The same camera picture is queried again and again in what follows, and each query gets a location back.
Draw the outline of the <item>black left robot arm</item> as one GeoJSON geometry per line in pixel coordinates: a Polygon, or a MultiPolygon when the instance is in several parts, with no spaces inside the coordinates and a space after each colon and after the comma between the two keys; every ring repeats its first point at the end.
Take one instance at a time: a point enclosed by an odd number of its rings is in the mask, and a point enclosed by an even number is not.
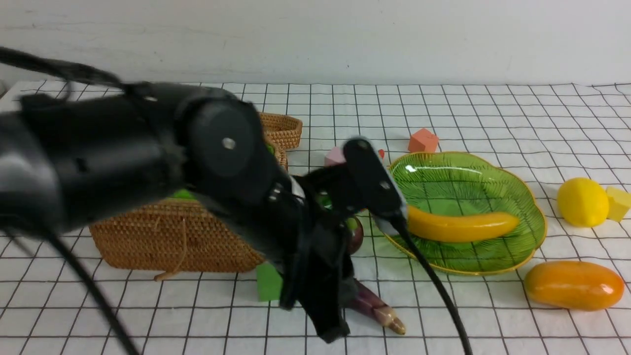
{"type": "Polygon", "coordinates": [[[343,222],[403,206],[365,137],[344,144],[345,163],[300,177],[268,150],[255,107],[221,88],[143,83],[122,95],[69,103],[34,94],[20,104],[1,115],[1,229],[54,245],[122,339],[58,236],[183,189],[275,266],[282,308],[300,303],[327,343],[349,335],[341,310],[359,283],[343,222]]]}

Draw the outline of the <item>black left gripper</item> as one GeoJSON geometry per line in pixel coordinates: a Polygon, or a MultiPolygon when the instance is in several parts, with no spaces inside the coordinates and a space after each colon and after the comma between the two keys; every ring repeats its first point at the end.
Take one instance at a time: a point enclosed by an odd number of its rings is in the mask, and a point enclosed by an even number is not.
{"type": "Polygon", "coordinates": [[[298,177],[272,165],[266,177],[267,221],[277,239],[267,256],[283,277],[279,306],[292,310],[301,293],[302,308],[318,338],[336,342],[350,333],[342,312],[356,297],[349,252],[352,233],[346,225],[365,209],[356,185],[345,165],[298,177]]]}

